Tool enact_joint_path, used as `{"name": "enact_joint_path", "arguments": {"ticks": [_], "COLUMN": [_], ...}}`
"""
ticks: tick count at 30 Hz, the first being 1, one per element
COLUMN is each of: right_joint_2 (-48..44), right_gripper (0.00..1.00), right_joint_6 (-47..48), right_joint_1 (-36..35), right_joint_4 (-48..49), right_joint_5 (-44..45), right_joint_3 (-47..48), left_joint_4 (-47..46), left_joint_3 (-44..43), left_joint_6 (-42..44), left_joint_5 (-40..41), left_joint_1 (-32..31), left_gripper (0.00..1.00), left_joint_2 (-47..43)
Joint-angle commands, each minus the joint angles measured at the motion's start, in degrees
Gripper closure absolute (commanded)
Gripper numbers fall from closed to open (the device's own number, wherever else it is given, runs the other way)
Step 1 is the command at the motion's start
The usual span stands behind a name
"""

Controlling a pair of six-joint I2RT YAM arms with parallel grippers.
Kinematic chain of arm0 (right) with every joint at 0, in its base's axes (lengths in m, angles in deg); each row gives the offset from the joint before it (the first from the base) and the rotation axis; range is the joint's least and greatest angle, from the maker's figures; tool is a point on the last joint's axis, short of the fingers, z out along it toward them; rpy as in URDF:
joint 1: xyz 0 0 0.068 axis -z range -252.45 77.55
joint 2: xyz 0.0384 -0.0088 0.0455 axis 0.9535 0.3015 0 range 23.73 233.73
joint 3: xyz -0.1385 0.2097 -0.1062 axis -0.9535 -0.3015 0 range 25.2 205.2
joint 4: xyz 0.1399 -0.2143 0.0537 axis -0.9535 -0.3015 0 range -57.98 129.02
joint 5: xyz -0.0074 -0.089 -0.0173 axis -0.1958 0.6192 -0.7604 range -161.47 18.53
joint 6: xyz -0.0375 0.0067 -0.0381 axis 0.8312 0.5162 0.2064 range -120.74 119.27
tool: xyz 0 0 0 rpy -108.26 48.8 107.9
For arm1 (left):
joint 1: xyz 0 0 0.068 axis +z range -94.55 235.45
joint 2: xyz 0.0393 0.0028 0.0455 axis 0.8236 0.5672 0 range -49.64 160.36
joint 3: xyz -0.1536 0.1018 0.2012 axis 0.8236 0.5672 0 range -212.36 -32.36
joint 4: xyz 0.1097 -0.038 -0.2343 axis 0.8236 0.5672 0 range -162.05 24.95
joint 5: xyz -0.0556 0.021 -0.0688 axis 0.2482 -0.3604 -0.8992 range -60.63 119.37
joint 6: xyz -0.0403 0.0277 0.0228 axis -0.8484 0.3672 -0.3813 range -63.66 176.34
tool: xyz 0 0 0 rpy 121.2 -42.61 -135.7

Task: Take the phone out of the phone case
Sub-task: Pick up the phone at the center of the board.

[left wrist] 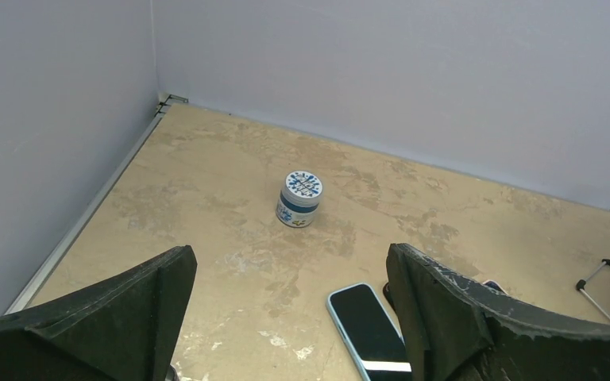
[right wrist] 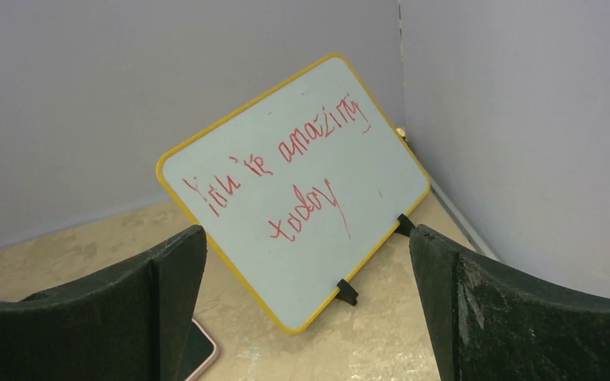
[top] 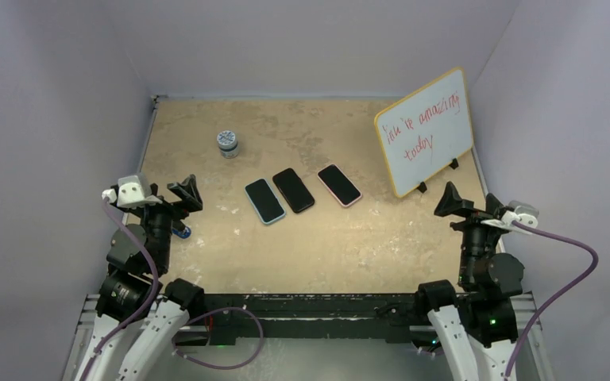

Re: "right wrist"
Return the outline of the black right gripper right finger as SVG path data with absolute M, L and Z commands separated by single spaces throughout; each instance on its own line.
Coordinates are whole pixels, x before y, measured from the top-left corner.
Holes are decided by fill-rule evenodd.
M 610 298 L 482 256 L 426 225 L 409 252 L 443 380 L 610 380 Z

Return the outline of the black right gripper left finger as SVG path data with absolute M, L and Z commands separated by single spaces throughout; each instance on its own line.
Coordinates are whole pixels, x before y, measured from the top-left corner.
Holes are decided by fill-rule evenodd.
M 175 380 L 207 259 L 193 225 L 149 250 L 0 302 L 0 380 Z

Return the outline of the pink phone case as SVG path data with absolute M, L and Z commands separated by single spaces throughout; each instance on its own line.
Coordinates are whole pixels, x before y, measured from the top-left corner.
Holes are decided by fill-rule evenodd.
M 218 345 L 199 322 L 192 318 L 180 362 L 179 380 L 197 380 L 217 358 Z

